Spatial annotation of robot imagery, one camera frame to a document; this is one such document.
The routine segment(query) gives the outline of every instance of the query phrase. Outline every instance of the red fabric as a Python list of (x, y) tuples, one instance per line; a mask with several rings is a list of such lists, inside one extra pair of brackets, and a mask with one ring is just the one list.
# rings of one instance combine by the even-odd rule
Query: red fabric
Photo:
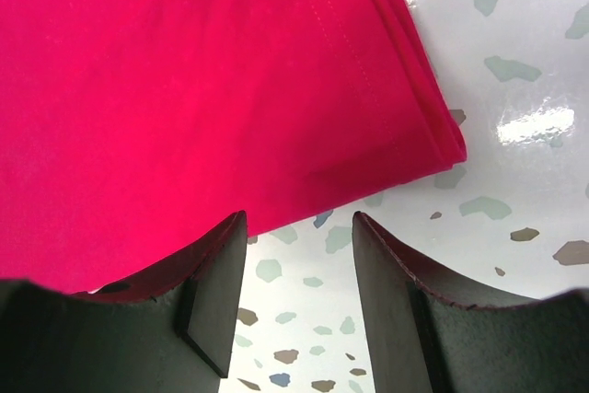
[(74, 292), (464, 160), (404, 0), (0, 0), (0, 276)]

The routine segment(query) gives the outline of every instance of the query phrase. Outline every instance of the red towel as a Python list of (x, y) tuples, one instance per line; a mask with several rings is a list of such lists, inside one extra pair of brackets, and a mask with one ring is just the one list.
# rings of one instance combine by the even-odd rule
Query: red towel
[(465, 147), (404, 0), (0, 0), (0, 276), (73, 292)]

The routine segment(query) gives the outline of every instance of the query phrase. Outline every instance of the terrazzo floor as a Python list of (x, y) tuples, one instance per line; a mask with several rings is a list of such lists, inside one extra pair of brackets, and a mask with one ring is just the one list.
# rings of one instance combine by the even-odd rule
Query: terrazzo floor
[(355, 211), (503, 290), (589, 285), (589, 0), (408, 2), (469, 160), (251, 238), (223, 393), (375, 391)]

